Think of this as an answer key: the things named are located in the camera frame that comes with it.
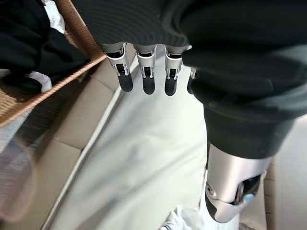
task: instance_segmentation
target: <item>robotic finger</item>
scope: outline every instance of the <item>robotic finger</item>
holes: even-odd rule
[[[156,45],[139,46],[134,45],[139,66],[143,77],[143,89],[146,94],[152,94],[155,90],[154,69]]]
[[[122,90],[130,92],[133,89],[133,82],[126,53],[126,43],[102,45],[102,49],[118,76]]]
[[[177,79],[182,65],[181,55],[188,48],[189,46],[165,46],[165,93],[168,96],[172,96],[176,92]]]
[[[189,94],[193,94],[191,84],[192,84],[192,81],[195,79],[195,74],[196,74],[196,69],[191,68],[190,78],[189,78],[188,86],[187,86],[187,90]]]

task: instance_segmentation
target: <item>white sheet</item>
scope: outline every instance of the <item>white sheet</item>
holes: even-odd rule
[[[164,93],[163,49],[157,49],[156,90],[146,95],[138,71],[63,202],[52,230],[157,230],[177,205],[197,207],[206,161],[203,107],[186,90]],[[238,218],[206,230],[238,229]]]

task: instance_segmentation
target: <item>wicker basket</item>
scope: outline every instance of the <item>wicker basket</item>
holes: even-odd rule
[[[55,2],[65,21],[65,35],[67,39],[71,44],[86,53],[90,57],[90,61],[71,75],[59,81],[51,90],[44,93],[33,95],[22,92],[11,86],[2,85],[0,88],[0,127],[3,127],[26,110],[37,105],[58,89],[106,58],[71,1],[56,0]]]

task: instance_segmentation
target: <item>black fingertip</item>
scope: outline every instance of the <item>black fingertip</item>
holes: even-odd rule
[[[154,78],[146,77],[143,78],[143,89],[148,95],[152,94],[155,90]]]
[[[127,76],[121,75],[118,77],[118,81],[123,91],[130,92],[133,89],[133,82],[130,73]]]
[[[165,93],[167,96],[173,96],[176,92],[177,80],[171,78],[165,80]]]
[[[192,86],[191,86],[193,80],[194,80],[193,78],[189,78],[189,81],[188,81],[187,90],[189,94],[194,94],[192,90]]]

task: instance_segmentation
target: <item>white cloth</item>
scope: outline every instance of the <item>white cloth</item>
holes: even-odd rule
[[[196,208],[178,206],[171,211],[161,230],[206,230],[201,212]]]
[[[52,88],[51,79],[45,74],[32,71],[27,77],[38,81],[42,85],[41,92],[46,92]]]
[[[65,23],[62,15],[53,0],[44,0],[45,11],[50,21],[50,27],[58,30],[60,33],[65,33]]]

